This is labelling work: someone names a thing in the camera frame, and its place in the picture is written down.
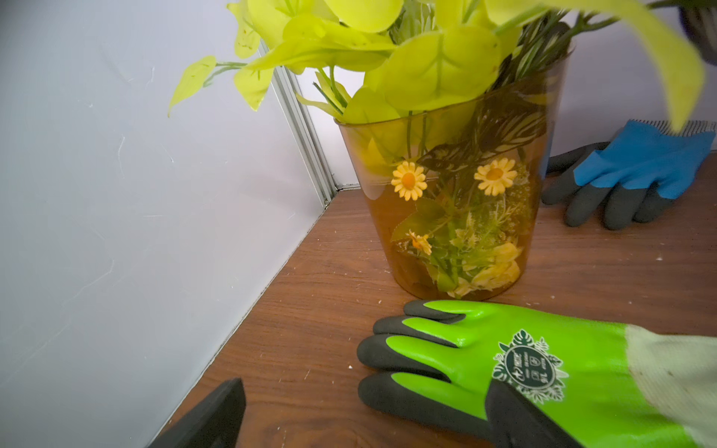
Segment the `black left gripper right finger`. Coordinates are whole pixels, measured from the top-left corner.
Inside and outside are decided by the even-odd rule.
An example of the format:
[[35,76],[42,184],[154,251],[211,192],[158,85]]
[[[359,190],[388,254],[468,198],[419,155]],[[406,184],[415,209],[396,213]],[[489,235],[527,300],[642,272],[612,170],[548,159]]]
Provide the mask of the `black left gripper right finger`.
[[506,382],[490,382],[485,398],[485,413],[497,447],[583,447],[565,429]]

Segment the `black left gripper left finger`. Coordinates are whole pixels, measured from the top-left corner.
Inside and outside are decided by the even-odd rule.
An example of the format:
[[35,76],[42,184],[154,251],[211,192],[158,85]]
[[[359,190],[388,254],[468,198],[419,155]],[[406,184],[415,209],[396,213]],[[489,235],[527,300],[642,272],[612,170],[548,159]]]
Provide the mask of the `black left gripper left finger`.
[[223,382],[149,447],[235,447],[246,412],[241,378]]

